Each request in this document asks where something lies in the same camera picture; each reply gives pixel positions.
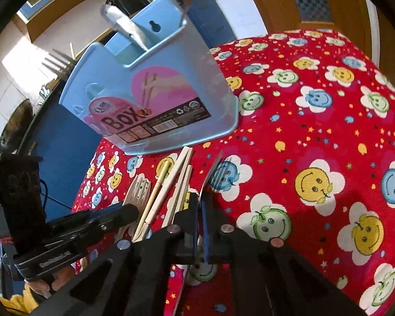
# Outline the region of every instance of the fork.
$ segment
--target fork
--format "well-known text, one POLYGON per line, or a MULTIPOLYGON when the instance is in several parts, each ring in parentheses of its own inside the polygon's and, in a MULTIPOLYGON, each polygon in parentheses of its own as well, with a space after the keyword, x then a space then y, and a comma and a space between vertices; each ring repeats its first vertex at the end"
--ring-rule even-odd
POLYGON ((42 65, 55 73, 58 78, 67 80, 77 61, 59 50, 53 49, 55 54, 49 53, 48 58, 45 57, 42 65))
MULTIPOLYGON (((127 203, 133 204, 139 211, 139 217, 141 217, 145 210, 146 202, 149 199, 151 192, 150 187, 151 182, 149 179, 145 178, 144 174, 136 175, 132 184, 130 184, 129 190, 127 191, 126 197, 123 201, 123 205, 127 203)), ((123 238, 123 235, 129 226, 130 225, 126 225, 119 229, 115 238, 115 242, 123 238)))

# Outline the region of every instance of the silver rivet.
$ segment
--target silver rivet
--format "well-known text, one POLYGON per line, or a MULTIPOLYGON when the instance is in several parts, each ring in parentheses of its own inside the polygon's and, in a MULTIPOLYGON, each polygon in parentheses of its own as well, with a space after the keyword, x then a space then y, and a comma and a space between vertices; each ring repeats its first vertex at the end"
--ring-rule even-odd
POLYGON ((225 225, 221 226, 221 231, 223 233, 232 233, 234 231, 234 226, 226 223, 225 225))
POLYGON ((129 247, 130 247, 129 240, 120 240, 119 242, 117 242, 118 249, 128 249, 129 247))
POLYGON ((169 226, 167 227, 167 231, 168 231, 170 234, 178 233, 180 230, 181 230, 181 228, 180 228, 179 225, 169 225, 169 226))

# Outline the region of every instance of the table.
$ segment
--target table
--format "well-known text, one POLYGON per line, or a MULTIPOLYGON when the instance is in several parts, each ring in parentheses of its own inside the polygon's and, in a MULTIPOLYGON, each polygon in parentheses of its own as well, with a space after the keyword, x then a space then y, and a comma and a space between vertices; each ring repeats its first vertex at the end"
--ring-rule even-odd
MULTIPOLYGON (((395 300, 395 88, 332 30, 285 31, 210 51, 240 100, 240 119, 233 133, 194 146, 190 189, 200 190, 222 150, 230 170, 214 189, 230 223, 254 238, 281 237, 368 315, 384 315, 395 300)), ((130 160, 102 140, 73 211, 122 201, 135 174, 154 184, 158 164, 179 152, 130 160), (109 192, 115 175, 121 182, 109 192)), ((152 231, 165 212, 163 205, 152 231)), ((108 234, 89 259, 113 241, 108 234)), ((232 315, 228 266, 198 267, 180 314, 232 315)), ((173 265, 166 315, 182 279, 173 265)))

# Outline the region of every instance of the yellow sleeve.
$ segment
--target yellow sleeve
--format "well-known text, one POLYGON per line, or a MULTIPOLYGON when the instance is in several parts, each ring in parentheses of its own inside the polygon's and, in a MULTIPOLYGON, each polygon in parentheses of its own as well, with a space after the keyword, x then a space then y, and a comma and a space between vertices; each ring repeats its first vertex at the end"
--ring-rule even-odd
POLYGON ((7 311, 15 315, 22 316, 27 313, 31 313, 38 306, 38 303, 32 296, 31 289, 28 284, 25 284, 23 296, 20 294, 14 294, 9 300, 0 297, 0 301, 6 308, 11 308, 7 309, 7 311))

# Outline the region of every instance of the human hand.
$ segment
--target human hand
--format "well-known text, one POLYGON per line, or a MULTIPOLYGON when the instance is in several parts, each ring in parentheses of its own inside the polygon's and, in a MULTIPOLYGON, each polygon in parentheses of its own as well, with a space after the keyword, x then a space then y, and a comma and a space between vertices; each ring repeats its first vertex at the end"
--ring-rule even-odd
MULTIPOLYGON (((53 276, 54 276, 54 281, 51 284, 51 287, 53 288, 54 291, 57 291, 64 284, 66 284, 72 277, 75 276, 75 269, 71 265, 69 265, 66 266, 65 268, 62 268, 60 271, 53 273, 53 276)), ((27 282, 27 281, 25 282, 29 285, 31 290, 36 292, 37 294, 40 294, 45 298, 49 298, 51 296, 50 286, 42 279, 39 279, 34 282, 27 282)))

